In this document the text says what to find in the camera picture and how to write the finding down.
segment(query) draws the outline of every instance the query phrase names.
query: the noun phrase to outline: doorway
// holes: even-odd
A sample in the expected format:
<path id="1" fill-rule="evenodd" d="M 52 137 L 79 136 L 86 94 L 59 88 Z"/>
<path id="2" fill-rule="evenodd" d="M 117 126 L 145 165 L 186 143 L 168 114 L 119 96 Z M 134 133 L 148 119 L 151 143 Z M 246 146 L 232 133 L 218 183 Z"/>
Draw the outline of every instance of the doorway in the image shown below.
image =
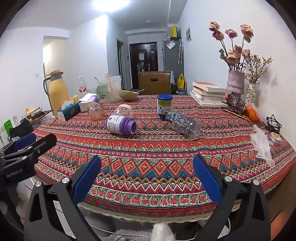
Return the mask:
<path id="1" fill-rule="evenodd" d="M 130 44 L 133 89 L 139 89 L 138 72 L 158 71 L 157 43 Z"/>
<path id="2" fill-rule="evenodd" d="M 127 74 L 126 74 L 126 60 L 124 43 L 117 40 L 117 59 L 118 59 L 118 73 L 121 76 L 121 89 L 129 90 Z"/>

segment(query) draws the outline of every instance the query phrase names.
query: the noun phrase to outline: paper note on door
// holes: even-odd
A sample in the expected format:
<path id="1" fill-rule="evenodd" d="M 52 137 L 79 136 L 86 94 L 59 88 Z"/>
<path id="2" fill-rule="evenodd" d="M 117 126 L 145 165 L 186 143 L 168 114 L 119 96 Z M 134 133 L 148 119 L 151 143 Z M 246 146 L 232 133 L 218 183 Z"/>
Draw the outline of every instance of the paper note on door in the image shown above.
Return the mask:
<path id="1" fill-rule="evenodd" d="M 144 54 L 143 53 L 139 53 L 139 60 L 144 60 Z"/>

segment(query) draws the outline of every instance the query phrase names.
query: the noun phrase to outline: white wall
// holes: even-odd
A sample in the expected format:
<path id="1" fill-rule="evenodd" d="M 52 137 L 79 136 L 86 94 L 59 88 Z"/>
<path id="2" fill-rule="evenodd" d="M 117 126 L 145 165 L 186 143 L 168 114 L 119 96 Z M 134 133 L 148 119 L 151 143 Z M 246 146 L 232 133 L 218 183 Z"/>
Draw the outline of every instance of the white wall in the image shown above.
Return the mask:
<path id="1" fill-rule="evenodd" d="M 43 90 L 44 36 L 68 37 L 69 31 L 46 27 L 16 28 L 6 30 L 0 38 L 0 125 L 8 119 L 13 123 L 14 115 L 20 121 L 26 108 L 50 109 Z"/>
<path id="2" fill-rule="evenodd" d="M 71 29 L 69 39 L 54 40 L 51 59 L 45 64 L 46 73 L 55 69 L 64 72 L 63 80 L 69 96 L 78 95 L 78 77 L 83 76 L 88 89 L 96 88 L 96 78 L 108 72 L 106 44 L 107 16 L 102 15 Z"/>
<path id="3" fill-rule="evenodd" d="M 127 56 L 129 56 L 128 38 L 125 31 L 108 16 L 107 23 L 107 58 L 108 58 L 108 72 L 110 76 L 119 75 L 118 72 L 118 56 L 117 56 L 117 40 L 124 43 L 125 62 L 122 63 L 123 74 L 126 75 L 128 90 L 132 88 L 130 76 L 130 64 Z"/>
<path id="4" fill-rule="evenodd" d="M 158 71 L 163 71 L 163 40 L 167 37 L 166 32 L 149 32 L 128 35 L 128 44 L 157 42 Z"/>
<path id="5" fill-rule="evenodd" d="M 234 43 L 239 46 L 242 43 L 240 25 L 250 25 L 254 37 L 244 48 L 249 48 L 252 54 L 272 56 L 274 62 L 259 82 L 258 105 L 265 116 L 275 115 L 283 125 L 281 134 L 296 148 L 296 41 L 287 25 L 265 0 L 252 0 L 247 4 L 244 0 L 188 0 L 179 22 L 188 91 L 195 79 L 227 85 L 228 66 L 219 58 L 221 44 L 208 30 L 210 21 L 216 21 L 223 33 L 226 29 L 234 29 L 239 36 Z M 189 25 L 192 41 L 187 43 L 185 32 Z M 230 48 L 227 35 L 224 42 Z"/>

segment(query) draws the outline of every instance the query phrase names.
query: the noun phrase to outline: patterned tablecloth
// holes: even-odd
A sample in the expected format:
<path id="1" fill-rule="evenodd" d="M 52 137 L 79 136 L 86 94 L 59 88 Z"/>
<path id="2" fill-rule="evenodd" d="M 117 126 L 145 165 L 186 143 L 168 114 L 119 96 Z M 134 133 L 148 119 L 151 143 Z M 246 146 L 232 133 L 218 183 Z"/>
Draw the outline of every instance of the patterned tablecloth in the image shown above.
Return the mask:
<path id="1" fill-rule="evenodd" d="M 105 113 L 119 104 L 106 104 Z M 184 222 L 208 217 L 216 207 L 192 168 L 197 153 L 223 175 L 244 182 L 258 179 L 265 191 L 278 184 L 295 162 L 296 153 L 284 140 L 271 147 L 276 163 L 271 169 L 255 157 L 251 123 L 221 108 L 200 107 L 190 96 L 174 96 L 173 108 L 202 120 L 198 139 L 179 135 L 159 119 L 156 96 L 139 96 L 129 104 L 138 125 L 129 137 L 111 134 L 104 128 L 105 120 L 91 121 L 87 113 L 39 126 L 34 131 L 37 137 L 53 133 L 57 145 L 39 158 L 37 175 L 47 183 L 58 182 L 97 154 L 102 170 L 85 207 L 131 220 Z"/>

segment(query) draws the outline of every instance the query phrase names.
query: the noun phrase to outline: white cloth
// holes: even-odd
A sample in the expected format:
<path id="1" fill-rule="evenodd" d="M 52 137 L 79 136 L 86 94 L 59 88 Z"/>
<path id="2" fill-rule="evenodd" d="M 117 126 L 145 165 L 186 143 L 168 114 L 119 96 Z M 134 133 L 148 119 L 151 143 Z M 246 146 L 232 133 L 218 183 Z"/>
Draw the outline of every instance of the white cloth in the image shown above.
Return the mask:
<path id="1" fill-rule="evenodd" d="M 170 83 L 172 85 L 175 84 L 175 75 L 174 75 L 174 72 L 173 71 L 170 72 Z"/>

